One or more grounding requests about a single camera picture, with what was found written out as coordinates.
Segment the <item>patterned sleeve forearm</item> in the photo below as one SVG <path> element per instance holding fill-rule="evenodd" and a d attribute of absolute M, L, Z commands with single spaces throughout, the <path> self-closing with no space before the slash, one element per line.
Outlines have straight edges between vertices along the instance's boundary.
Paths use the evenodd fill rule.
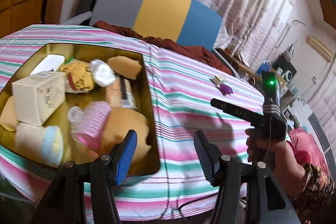
<path fill-rule="evenodd" d="M 301 223 L 335 223 L 335 181 L 319 166 L 304 164 L 305 184 L 291 203 Z"/>

